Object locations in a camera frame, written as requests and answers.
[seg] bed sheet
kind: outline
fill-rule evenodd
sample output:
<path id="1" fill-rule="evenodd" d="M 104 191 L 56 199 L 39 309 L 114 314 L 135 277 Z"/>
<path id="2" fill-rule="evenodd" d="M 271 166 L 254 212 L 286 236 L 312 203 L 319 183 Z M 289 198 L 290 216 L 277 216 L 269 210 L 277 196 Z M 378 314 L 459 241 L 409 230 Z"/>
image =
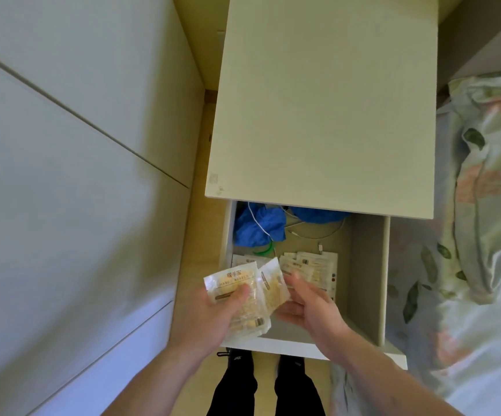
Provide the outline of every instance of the bed sheet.
<path id="1" fill-rule="evenodd" d="M 501 413 L 501 73 L 437 112 L 433 220 L 392 218 L 386 336 L 466 415 Z M 375 414 L 332 365 L 331 414 Z"/>

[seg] left hand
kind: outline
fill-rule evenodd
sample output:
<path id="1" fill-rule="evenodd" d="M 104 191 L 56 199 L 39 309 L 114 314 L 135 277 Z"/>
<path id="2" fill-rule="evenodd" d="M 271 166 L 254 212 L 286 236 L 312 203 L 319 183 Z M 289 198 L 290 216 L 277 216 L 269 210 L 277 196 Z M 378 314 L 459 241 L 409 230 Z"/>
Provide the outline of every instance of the left hand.
<path id="1" fill-rule="evenodd" d="M 214 304 L 204 286 L 196 289 L 184 304 L 184 318 L 168 347 L 178 347 L 199 362 L 203 360 L 223 342 L 233 315 L 244 305 L 250 292 L 250 286 L 240 285 L 225 302 Z"/>

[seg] wooden floor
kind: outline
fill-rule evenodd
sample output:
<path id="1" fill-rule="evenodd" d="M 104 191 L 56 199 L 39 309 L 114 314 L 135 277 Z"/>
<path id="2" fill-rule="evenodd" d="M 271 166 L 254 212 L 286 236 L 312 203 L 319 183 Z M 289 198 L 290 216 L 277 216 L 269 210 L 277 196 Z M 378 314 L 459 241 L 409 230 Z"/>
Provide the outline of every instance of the wooden floor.
<path id="1" fill-rule="evenodd" d="M 219 252 L 226 201 L 205 197 L 215 108 L 215 104 L 206 104 L 202 115 L 172 332 L 178 329 L 176 321 L 191 290 L 201 286 L 205 276 L 219 270 Z M 254 377 L 258 381 L 258 391 L 255 394 L 255 414 L 274 415 L 277 399 L 274 392 L 274 381 L 278 356 L 258 352 L 254 352 L 253 356 Z M 221 380 L 226 366 L 227 358 L 219 358 L 213 354 L 205 359 L 200 369 L 181 391 L 173 408 L 172 416 L 206 415 L 216 385 Z M 331 393 L 329 363 L 307 359 L 305 366 L 307 374 L 316 385 L 326 413 L 329 414 Z"/>

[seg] right hand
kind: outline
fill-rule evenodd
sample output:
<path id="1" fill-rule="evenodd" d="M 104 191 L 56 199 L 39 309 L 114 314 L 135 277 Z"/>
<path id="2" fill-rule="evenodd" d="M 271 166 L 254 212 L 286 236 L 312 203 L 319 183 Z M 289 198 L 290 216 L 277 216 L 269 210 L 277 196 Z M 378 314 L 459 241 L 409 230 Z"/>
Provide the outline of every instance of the right hand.
<path id="1" fill-rule="evenodd" d="M 275 314 L 289 323 L 308 331 L 318 349 L 328 359 L 338 362 L 345 337 L 352 330 L 343 321 L 337 305 L 329 295 L 292 274 L 285 277 L 291 293 L 291 301 L 280 306 Z"/>

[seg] open drawer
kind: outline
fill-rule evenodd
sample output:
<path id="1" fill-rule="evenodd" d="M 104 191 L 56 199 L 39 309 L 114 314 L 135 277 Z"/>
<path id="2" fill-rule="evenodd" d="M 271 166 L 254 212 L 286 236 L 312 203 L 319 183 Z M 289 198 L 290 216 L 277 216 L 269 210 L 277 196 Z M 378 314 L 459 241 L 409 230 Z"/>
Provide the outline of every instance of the open drawer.
<path id="1" fill-rule="evenodd" d="M 231 267 L 234 253 L 253 253 L 252 248 L 233 244 L 236 210 L 237 202 L 229 201 L 220 253 L 221 268 Z M 288 233 L 287 239 L 276 243 L 275 248 L 278 256 L 298 251 L 318 253 L 318 244 L 321 242 L 323 251 L 337 252 L 335 303 L 345 321 L 406 369 L 406 356 L 385 340 L 389 224 L 390 217 L 387 216 L 355 214 L 347 217 L 343 227 L 326 239 L 315 241 Z M 298 227 L 298 232 L 302 236 L 319 238 L 332 233 L 338 225 L 303 224 Z M 282 322 L 274 315 L 272 328 L 265 335 L 243 342 L 226 342 L 223 346 L 326 359 L 305 330 Z"/>

